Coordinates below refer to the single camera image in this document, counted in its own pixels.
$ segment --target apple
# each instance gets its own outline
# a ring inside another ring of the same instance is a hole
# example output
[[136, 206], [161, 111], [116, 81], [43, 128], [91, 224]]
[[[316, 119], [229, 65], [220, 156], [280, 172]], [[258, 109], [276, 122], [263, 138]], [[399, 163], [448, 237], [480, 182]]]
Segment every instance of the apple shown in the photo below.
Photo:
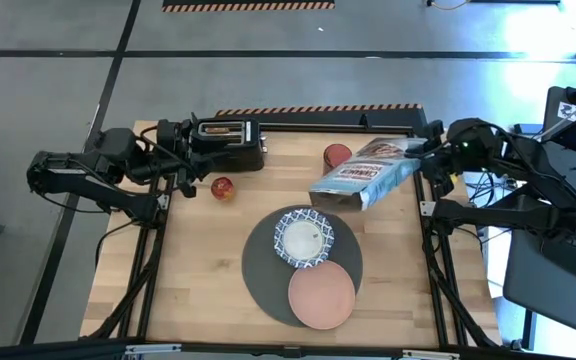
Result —
[[235, 196], [235, 185], [227, 177], [220, 177], [212, 182], [210, 192], [215, 199], [227, 201]]

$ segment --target blue snack bag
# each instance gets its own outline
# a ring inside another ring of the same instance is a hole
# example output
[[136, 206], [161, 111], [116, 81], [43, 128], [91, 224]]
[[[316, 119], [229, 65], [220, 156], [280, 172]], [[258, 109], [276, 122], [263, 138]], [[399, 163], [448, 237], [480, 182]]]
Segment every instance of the blue snack bag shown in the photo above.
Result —
[[425, 141], [374, 139], [310, 187], [312, 206], [329, 212], [366, 210], [419, 169], [419, 159], [404, 154]]

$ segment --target red can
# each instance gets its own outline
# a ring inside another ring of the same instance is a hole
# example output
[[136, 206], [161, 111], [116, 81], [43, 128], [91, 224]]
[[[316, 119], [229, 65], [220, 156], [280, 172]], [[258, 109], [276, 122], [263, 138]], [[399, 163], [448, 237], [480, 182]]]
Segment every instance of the red can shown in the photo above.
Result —
[[332, 144], [324, 150], [324, 176], [350, 159], [352, 151], [346, 145]]

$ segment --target bowl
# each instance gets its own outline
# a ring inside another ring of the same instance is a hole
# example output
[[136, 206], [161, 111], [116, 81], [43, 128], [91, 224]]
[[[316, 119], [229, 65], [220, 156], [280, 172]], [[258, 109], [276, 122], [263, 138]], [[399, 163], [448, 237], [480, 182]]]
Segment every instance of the bowl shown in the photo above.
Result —
[[314, 209], [292, 210], [275, 225], [275, 252], [297, 269], [326, 261], [334, 242], [335, 233], [330, 222]]

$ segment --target concrete floor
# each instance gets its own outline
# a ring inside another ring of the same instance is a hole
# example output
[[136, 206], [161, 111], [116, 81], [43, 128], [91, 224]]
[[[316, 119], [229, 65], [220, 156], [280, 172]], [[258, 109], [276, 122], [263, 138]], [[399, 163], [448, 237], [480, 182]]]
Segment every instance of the concrete floor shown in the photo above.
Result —
[[[114, 50], [130, 4], [0, 0], [0, 49]], [[575, 30], [552, 5], [469, 4], [446, 12], [412, 0], [337, 0], [332, 11], [213, 14], [164, 14], [160, 6], [142, 1], [129, 50], [528, 51], [551, 59], [576, 50]], [[82, 148], [110, 64], [0, 59], [0, 222], [7, 226], [0, 235], [0, 345], [17, 340], [58, 216], [56, 206], [28, 192], [25, 169], [38, 150]], [[541, 123], [553, 85], [576, 86], [576, 63], [125, 59], [103, 128], [221, 108], [393, 102], [422, 103], [430, 120]], [[76, 216], [38, 341], [76, 339], [106, 221]]]

